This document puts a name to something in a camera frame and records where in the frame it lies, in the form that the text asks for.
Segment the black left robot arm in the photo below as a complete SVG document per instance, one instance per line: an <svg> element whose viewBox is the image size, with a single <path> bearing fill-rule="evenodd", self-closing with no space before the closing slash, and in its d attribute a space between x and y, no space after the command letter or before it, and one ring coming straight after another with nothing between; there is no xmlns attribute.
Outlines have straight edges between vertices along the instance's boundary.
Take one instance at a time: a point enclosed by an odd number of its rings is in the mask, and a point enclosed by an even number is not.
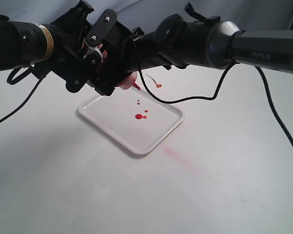
<svg viewBox="0 0 293 234"><path fill-rule="evenodd" d="M126 63L128 40L144 33L127 29L111 9L91 24L87 16L92 11L82 0L50 24L0 15L0 71L10 70L7 82L14 85L29 74L41 80L53 72L69 92L89 85L111 95L132 73Z"/></svg>

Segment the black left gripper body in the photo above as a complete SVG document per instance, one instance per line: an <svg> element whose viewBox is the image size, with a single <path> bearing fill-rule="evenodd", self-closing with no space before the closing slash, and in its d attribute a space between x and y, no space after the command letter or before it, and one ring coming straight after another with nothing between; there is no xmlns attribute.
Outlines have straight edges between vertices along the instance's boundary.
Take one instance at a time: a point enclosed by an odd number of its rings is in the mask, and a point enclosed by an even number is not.
<svg viewBox="0 0 293 234"><path fill-rule="evenodd" d="M127 37L132 35L118 22L117 13L106 9L94 24L87 20L93 12L84 0L51 23L59 34L59 59L52 71L65 80L65 87L77 93L84 85L102 96L109 96L127 76L121 69L124 63Z"/></svg>

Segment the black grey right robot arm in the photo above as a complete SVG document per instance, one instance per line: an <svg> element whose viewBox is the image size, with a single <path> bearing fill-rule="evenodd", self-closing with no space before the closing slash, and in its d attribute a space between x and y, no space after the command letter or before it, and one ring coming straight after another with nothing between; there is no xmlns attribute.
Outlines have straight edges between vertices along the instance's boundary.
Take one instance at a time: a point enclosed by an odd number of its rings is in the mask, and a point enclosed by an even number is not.
<svg viewBox="0 0 293 234"><path fill-rule="evenodd" d="M219 16L205 18L191 4L185 11L193 22L170 15L126 47L128 73L170 65L223 70L241 63L293 74L293 30L245 31Z"/></svg>

